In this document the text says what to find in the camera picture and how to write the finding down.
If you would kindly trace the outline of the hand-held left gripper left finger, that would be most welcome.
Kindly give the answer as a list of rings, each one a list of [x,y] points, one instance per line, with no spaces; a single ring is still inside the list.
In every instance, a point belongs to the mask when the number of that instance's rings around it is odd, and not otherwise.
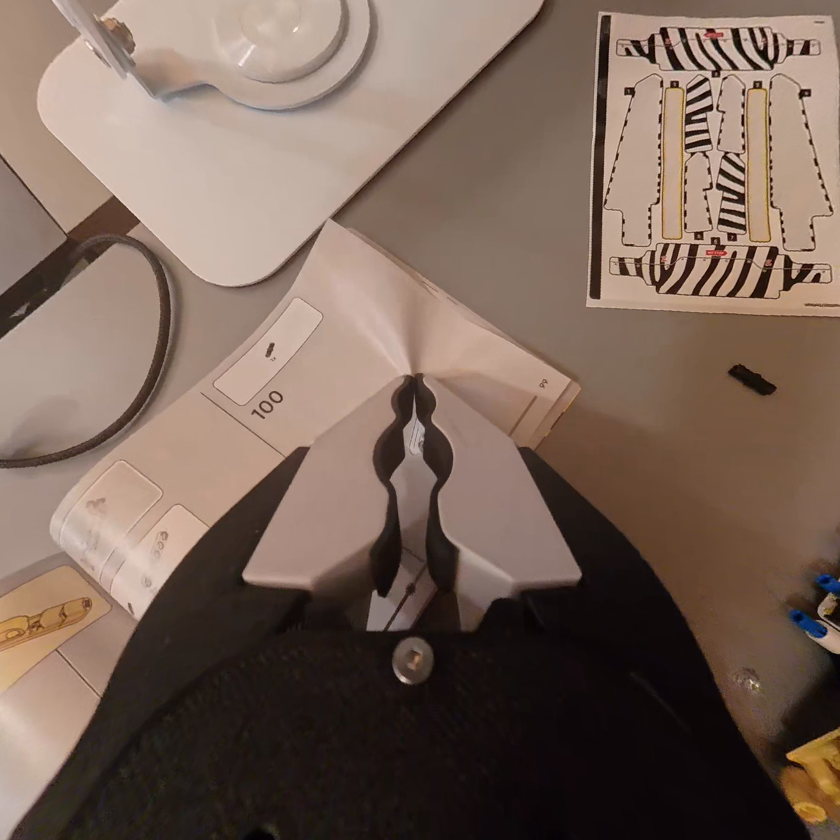
[[[403,561],[401,508],[412,456],[416,381],[399,375],[320,434],[283,493],[243,579],[299,592],[354,629],[387,624]]]

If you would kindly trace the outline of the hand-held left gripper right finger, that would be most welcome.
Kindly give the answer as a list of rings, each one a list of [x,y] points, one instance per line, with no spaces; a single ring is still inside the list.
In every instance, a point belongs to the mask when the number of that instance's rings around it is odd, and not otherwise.
[[[577,585],[581,568],[515,442],[425,374],[417,419],[435,477],[427,567],[454,594],[460,630],[477,630],[495,601]]]

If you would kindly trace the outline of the lego instruction booklet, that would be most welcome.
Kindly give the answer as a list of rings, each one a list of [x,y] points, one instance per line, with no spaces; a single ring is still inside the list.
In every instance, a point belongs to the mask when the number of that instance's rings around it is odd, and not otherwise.
[[[47,790],[189,550],[261,480],[406,375],[536,447],[581,387],[360,234],[328,222],[274,310],[123,437],[49,523],[67,556],[2,583],[2,838]]]

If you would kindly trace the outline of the small black lego piece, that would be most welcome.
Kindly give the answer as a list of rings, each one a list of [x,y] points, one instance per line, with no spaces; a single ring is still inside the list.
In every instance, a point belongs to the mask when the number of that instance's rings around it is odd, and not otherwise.
[[[759,396],[771,396],[777,391],[775,384],[743,364],[734,364],[728,369],[728,376]]]

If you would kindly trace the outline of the lego helicopter model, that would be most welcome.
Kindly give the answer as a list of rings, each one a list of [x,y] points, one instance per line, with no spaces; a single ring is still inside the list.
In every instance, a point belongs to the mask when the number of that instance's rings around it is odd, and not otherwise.
[[[801,818],[811,824],[829,822],[838,826],[838,569],[818,574],[814,585],[822,592],[819,603],[811,612],[792,610],[790,619],[826,654],[831,671],[827,682],[818,686],[797,711],[799,717],[791,724],[793,748],[784,758],[811,790],[794,805]]]

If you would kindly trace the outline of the zebra striped sticker sheet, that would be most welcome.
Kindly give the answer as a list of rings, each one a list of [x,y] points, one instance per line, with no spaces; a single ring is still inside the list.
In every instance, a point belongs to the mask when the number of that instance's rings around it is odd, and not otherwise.
[[[598,18],[586,305],[838,319],[832,17]]]

